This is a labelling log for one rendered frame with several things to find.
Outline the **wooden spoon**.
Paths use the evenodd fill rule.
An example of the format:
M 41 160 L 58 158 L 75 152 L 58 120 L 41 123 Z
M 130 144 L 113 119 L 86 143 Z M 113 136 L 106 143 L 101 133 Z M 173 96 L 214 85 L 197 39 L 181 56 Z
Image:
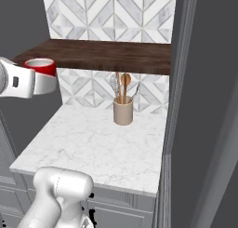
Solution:
M 126 103 L 126 89 L 127 86 L 130 84 L 131 82 L 131 76 L 128 73 L 122 74 L 121 76 L 121 82 L 124 86 L 124 92 L 123 92 L 123 103 Z

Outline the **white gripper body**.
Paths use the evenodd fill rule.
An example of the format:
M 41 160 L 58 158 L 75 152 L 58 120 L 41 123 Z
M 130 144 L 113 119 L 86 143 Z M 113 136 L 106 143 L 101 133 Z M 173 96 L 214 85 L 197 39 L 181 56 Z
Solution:
M 57 79 L 48 74 L 35 74 L 34 95 L 51 93 L 56 89 Z

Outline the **dark wooden shelf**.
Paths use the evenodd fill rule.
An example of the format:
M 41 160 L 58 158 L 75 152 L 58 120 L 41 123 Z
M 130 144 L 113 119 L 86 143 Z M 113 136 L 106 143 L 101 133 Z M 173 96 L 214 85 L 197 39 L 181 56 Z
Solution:
M 169 44 L 49 39 L 16 56 L 22 65 L 33 58 L 50 58 L 59 68 L 170 75 Z

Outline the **metal whisk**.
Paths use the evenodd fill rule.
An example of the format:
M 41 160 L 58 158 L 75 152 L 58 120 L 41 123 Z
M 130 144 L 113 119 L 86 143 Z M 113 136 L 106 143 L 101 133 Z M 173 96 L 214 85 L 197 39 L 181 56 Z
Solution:
M 111 77 L 110 77 L 110 84 L 112 86 L 112 89 L 115 93 L 115 97 L 117 98 L 118 97 L 118 91 L 117 91 L 117 82 L 116 82 L 116 75 L 115 74 L 112 74 Z

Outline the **tall grey cabinet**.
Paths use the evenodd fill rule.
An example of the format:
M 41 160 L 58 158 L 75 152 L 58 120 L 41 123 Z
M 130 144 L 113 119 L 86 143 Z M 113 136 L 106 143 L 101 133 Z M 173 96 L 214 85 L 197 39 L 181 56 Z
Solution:
M 238 0 L 177 0 L 158 228 L 238 228 Z

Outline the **metal spoon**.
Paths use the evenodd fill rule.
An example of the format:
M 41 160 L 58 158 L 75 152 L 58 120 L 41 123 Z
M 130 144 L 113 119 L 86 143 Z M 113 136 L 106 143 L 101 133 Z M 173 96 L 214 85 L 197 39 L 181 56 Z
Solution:
M 139 92 L 139 84 L 140 84 L 140 83 L 138 83 L 137 88 L 136 88 L 136 91 L 135 91 L 135 93 L 133 94 L 133 96 L 131 97 L 131 101 L 134 100 L 134 97 L 135 97 L 135 96 L 137 95 L 137 93 Z

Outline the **grey base cabinet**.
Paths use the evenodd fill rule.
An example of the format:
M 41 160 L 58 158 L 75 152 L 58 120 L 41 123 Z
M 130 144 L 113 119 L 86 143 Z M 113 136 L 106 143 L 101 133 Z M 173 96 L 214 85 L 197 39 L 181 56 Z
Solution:
M 94 186 L 81 202 L 94 228 L 152 228 L 155 199 Z

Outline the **wooden spatula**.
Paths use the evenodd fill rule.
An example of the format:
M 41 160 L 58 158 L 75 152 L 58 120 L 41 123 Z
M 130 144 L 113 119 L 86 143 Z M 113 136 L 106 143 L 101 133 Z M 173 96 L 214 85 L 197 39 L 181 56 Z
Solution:
M 120 80 L 119 80 L 119 72 L 116 72 L 116 82 L 117 82 L 117 91 L 118 91 L 117 102 L 121 103 L 121 87 L 120 87 Z

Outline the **grey panelled side cabinet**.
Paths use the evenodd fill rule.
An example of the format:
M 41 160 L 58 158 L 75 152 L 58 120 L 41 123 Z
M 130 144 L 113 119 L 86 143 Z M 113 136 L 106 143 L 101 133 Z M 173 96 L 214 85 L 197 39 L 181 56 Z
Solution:
M 17 228 L 32 204 L 25 180 L 9 169 L 15 159 L 10 135 L 0 112 L 0 215 L 6 228 Z

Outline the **beige utensil pot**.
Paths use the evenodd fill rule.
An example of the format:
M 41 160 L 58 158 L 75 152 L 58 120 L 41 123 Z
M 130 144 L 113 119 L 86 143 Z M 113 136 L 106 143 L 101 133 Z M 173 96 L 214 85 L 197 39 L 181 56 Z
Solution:
M 113 100 L 113 121 L 119 126 L 127 126 L 133 121 L 133 101 L 126 97 L 125 104 L 119 104 L 117 99 Z

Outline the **red and white bowl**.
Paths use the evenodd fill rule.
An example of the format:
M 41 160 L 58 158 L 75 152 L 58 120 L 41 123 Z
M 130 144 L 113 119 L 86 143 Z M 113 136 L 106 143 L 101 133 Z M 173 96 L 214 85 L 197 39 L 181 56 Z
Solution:
M 35 69 L 38 73 L 51 76 L 56 75 L 56 63 L 52 59 L 35 58 L 27 60 L 23 66 L 29 69 Z

